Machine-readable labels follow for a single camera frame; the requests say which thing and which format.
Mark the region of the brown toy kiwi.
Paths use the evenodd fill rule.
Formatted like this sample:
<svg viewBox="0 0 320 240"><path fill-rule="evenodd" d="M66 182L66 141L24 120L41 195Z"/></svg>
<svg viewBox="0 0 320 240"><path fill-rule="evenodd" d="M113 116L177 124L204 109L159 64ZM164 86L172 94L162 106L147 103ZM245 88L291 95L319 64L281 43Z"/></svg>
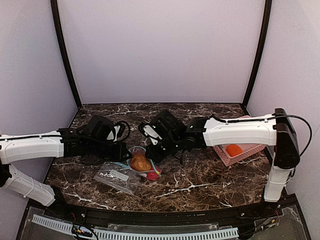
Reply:
<svg viewBox="0 0 320 240"><path fill-rule="evenodd" d="M152 169L151 162L141 152L133 154L130 166L133 170L138 172L146 172Z"/></svg>

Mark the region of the red toy fruit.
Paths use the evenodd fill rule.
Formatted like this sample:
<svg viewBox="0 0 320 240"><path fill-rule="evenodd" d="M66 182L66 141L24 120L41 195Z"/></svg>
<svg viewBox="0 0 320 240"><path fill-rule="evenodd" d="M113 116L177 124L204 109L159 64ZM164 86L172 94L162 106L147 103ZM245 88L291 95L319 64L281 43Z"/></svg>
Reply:
<svg viewBox="0 0 320 240"><path fill-rule="evenodd" d="M146 173L146 179L151 181L156 181L161 176L161 173L159 171L149 171Z"/></svg>

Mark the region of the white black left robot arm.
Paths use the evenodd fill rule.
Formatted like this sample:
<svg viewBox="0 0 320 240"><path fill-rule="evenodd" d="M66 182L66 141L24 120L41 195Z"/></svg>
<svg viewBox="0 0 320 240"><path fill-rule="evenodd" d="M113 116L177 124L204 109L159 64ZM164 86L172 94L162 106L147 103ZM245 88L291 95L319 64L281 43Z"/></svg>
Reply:
<svg viewBox="0 0 320 240"><path fill-rule="evenodd" d="M132 155L126 140L131 134L124 121L112 122L95 115L78 128L58 130L34 135L1 135L0 186L24 198L30 198L45 207L64 201L61 190L41 183L13 166L14 162L41 158L71 158L96 156L111 162L123 162Z"/></svg>

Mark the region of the large clear zip bag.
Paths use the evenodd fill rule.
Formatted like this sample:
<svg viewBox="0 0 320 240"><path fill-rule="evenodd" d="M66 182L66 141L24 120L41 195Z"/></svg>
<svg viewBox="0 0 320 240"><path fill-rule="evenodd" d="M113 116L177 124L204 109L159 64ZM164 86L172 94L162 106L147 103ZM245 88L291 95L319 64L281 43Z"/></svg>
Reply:
<svg viewBox="0 0 320 240"><path fill-rule="evenodd" d="M132 156L127 160L127 165L131 170L150 181L156 181L160 178L162 170L146 157L144 147L133 146L129 149L129 152Z"/></svg>

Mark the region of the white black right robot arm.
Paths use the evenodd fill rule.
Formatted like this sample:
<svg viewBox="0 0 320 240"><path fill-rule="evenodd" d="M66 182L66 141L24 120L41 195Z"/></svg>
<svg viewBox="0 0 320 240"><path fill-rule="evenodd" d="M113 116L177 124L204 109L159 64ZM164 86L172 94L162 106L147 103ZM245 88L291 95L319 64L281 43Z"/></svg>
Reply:
<svg viewBox="0 0 320 240"><path fill-rule="evenodd" d="M222 119L214 115L196 117L188 125L164 110L149 123L141 123L139 131L151 140L145 155L157 163L177 152L190 152L228 144L260 144L273 146L275 157L271 164L263 198L275 203L288 177L300 162L296 131L292 115L282 108L258 117Z"/></svg>

